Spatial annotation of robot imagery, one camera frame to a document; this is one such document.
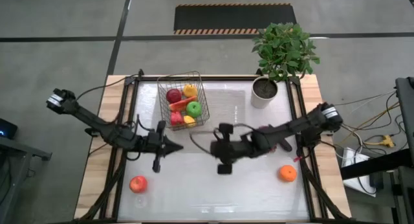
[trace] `toy fruit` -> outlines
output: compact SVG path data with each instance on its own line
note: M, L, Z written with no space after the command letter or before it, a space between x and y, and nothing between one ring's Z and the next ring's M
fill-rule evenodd
M198 117L201 115L201 104L197 101L192 101L187 105L187 115L191 117Z
M187 104L189 102L196 101L196 100L197 100L197 97L196 96L193 96L193 97L190 97L190 98L186 98L185 100L181 100L181 101L178 101L178 102L176 102L174 104L170 104L169 105L169 108L172 111L184 111L186 109Z
M295 168L291 165L284 165L279 169L279 177L280 179L286 182L293 182L296 179L298 173L296 172Z
M195 85L187 84L184 86L182 93L185 97L197 96L197 88Z
M139 175L132 178L131 182L129 182L129 189L131 189L133 193L141 193L147 190L147 185L147 179L144 176Z
M184 123L184 119L181 116L181 113L179 111L173 111L171 112L171 125L172 126L176 126L179 124L183 124Z
M166 95L167 101L170 104L181 100L181 92L178 89L170 89Z
M184 116L184 122L187 124L188 127L195 126L195 120L191 116Z

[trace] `red fruit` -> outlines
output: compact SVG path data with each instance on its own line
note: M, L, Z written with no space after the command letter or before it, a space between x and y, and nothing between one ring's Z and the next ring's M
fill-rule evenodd
M181 100L181 92L178 89L170 89L166 95L167 101L170 104Z
M147 190L147 184L147 179L144 176L139 175L132 178L131 182L129 182L129 188L133 193L141 193Z
M171 125L176 126L179 124L183 124L184 119L179 111L173 111L171 112Z
M192 101L197 101L197 97L196 96L189 97L189 98L186 98L185 100L181 100L180 102L170 104L169 108L172 111L184 111L187 108L187 104Z

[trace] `white flower pot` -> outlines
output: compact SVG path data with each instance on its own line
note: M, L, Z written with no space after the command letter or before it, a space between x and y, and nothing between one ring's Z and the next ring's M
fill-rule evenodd
M256 78L253 81L253 84L256 81L260 80L260 79L268 79L268 77L267 76L260 76L259 78ZM267 105L269 105L270 101L272 101L274 99L274 97L276 97L278 91L276 91L276 94L272 98L261 98L254 92L253 84L252 84L252 98L251 98L250 102L256 108L260 108L260 109L265 108Z

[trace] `metal wire basket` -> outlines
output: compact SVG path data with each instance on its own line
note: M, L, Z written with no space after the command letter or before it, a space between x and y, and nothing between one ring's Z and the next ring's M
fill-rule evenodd
M170 89L178 89L181 93L184 90L184 86L187 84L194 85L197 88L197 101L201 105L201 115L194 118L193 124L179 124L171 125L171 109L170 103L167 101L166 95ZM200 73L192 71L182 74L174 74L168 76L162 76L157 79L158 97L160 99L161 107L161 119L167 122L167 128L172 130L180 130L185 128L192 128L195 126L203 125L210 117L208 111L206 94L204 93L204 87L202 86ZM181 111L181 115L186 115L186 111Z

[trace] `glass tabletop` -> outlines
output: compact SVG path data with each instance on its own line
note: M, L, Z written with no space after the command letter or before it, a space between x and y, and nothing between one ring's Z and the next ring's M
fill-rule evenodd
M278 83L278 95L268 107L250 104L251 81L203 82L210 119L203 126L179 131L166 130L172 141L184 149L161 159L161 171L152 171L153 155L142 154L128 161L120 203L119 221L226 221L226 220L307 220L309 219L301 172L296 157L296 141L288 137L293 150L277 148L256 159L241 159L231 175L218 175L218 159L198 149L189 131L212 131L219 123L245 123L255 128L274 126L292 119L285 83ZM160 117L157 83L140 82L135 114L144 126L156 126ZM235 128L232 140L239 140L246 128ZM145 131L138 129L138 134ZM209 148L213 135L196 135L202 147ZM283 165L298 171L297 179L286 183L277 176ZM148 190L134 194L130 180L143 175Z

